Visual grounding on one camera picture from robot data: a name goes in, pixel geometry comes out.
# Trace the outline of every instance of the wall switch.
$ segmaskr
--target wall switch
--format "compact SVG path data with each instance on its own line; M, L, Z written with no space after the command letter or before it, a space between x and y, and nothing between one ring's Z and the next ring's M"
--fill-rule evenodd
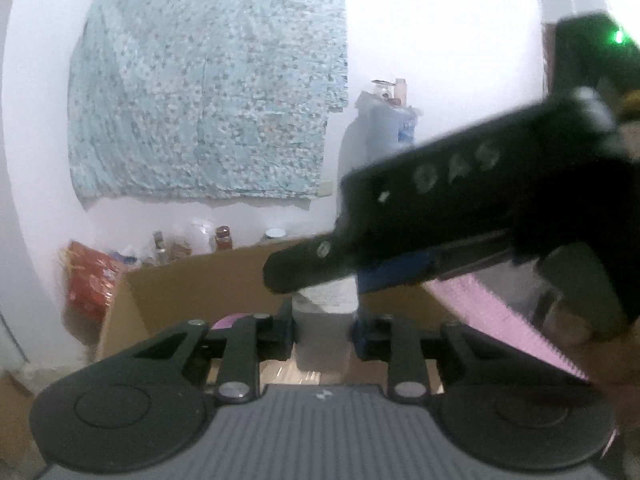
M334 181L321 180L318 185L318 192L316 192L316 196L331 196L332 194L334 194Z

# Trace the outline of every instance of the red bag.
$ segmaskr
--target red bag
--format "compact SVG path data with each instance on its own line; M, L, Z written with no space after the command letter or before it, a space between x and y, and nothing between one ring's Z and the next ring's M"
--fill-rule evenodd
M113 301L116 282L125 267L107 254L71 241L68 247L68 301L96 321L102 321Z

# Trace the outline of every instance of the teal floral fabric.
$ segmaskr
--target teal floral fabric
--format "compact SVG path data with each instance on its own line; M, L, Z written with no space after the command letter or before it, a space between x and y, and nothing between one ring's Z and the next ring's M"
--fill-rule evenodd
M81 199L316 193L344 0L93 0L70 63Z

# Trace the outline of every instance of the pink object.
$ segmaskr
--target pink object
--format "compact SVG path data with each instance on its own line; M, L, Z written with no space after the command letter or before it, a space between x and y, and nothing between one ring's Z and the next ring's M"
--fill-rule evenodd
M223 317L222 319L220 319L219 321L217 321L215 323L215 325L213 327L211 327L212 330L218 330L219 328L231 328L231 326L233 325L233 323L236 322L236 320L240 319L241 317L244 316L250 316L251 314L229 314L228 316Z
M584 374L520 314L496 298L471 274L428 283L429 290L472 328L573 375Z

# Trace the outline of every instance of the gray ribbed panel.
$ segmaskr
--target gray ribbed panel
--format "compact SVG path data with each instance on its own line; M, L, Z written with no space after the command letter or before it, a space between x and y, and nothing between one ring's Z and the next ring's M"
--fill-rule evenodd
M42 478L604 480L589 465L536 477L480 463L453 446L426 410L389 402L375 386L285 385L270 386L251 404L222 408L193 447L161 465L115 476L54 466Z

